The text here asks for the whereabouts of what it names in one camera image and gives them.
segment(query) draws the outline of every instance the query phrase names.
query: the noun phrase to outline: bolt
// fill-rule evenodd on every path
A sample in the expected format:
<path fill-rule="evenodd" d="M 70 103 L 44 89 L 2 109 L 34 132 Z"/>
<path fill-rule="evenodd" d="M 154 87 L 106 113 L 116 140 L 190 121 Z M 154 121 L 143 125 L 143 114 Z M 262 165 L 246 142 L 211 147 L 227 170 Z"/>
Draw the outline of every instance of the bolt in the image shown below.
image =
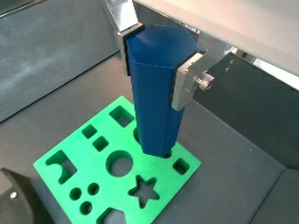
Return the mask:
<path fill-rule="evenodd" d="M 202 73 L 195 81 L 197 87 L 203 91 L 209 90 L 214 80 L 215 78 L 210 74 Z"/>
<path fill-rule="evenodd" d="M 11 193 L 11 199 L 15 199 L 16 196 L 18 196 L 16 192 L 12 192 L 12 193 Z"/>

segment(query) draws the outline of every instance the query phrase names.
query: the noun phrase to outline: hexagonal hole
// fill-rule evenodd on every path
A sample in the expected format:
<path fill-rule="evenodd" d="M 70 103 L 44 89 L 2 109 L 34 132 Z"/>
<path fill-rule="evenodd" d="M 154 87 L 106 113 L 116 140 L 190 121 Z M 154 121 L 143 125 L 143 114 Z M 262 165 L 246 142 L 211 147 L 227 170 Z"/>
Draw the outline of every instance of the hexagonal hole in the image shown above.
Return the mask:
<path fill-rule="evenodd" d="M 108 208 L 106 212 L 98 217 L 98 224 L 127 224 L 127 217 L 124 212 Z"/>

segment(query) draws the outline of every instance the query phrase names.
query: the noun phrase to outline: gray floor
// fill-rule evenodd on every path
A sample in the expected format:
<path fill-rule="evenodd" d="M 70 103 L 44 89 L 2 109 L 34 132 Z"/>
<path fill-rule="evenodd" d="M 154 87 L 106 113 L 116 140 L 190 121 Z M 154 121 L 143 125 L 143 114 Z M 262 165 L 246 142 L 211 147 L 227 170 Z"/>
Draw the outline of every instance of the gray floor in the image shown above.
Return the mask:
<path fill-rule="evenodd" d="M 120 95 L 132 101 L 115 55 L 0 123 L 0 167 L 31 178 L 59 224 L 70 221 L 32 163 Z M 195 101 L 179 142 L 202 166 L 155 223 L 250 223 L 285 167 Z M 0 190 L 6 185 L 0 177 Z"/>

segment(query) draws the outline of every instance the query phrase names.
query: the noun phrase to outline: small circular hole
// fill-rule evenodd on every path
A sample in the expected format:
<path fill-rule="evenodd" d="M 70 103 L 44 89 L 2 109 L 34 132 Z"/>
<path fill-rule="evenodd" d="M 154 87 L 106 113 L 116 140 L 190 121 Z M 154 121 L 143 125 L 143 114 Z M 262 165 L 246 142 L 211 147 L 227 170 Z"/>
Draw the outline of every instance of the small circular hole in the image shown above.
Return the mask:
<path fill-rule="evenodd" d="M 80 204 L 79 210 L 80 210 L 82 214 L 84 214 L 84 215 L 90 214 L 92 211 L 91 203 L 88 201 L 83 202 Z"/>
<path fill-rule="evenodd" d="M 99 184 L 92 183 L 88 185 L 88 194 L 96 195 L 99 193 Z"/>
<path fill-rule="evenodd" d="M 134 166 L 131 155 L 123 151 L 114 151 L 107 157 L 107 171 L 114 177 L 124 177 Z"/>
<path fill-rule="evenodd" d="M 72 200 L 78 200 L 80 198 L 82 195 L 82 190 L 75 187 L 71 191 L 70 191 L 70 197 Z"/>
<path fill-rule="evenodd" d="M 135 136 L 135 140 L 139 142 L 139 137 L 138 137 L 138 130 L 136 130 L 136 128 L 135 128 L 135 130 L 134 130 L 134 136 Z"/>
<path fill-rule="evenodd" d="M 163 158 L 170 158 L 172 156 L 172 152 L 168 151 Z"/>

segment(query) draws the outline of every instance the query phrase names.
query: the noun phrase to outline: green board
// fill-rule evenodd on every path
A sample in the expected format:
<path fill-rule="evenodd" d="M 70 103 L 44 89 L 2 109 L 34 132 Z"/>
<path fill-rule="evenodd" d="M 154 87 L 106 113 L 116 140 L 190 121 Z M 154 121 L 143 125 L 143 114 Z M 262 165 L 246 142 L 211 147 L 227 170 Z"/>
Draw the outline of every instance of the green board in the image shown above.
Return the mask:
<path fill-rule="evenodd" d="M 143 153 L 135 107 L 122 96 L 34 167 L 72 223 L 103 223 L 122 211 L 127 224 L 148 224 L 201 164 L 179 143 L 167 158 Z M 148 200 L 140 196 L 142 186 L 152 187 Z"/>

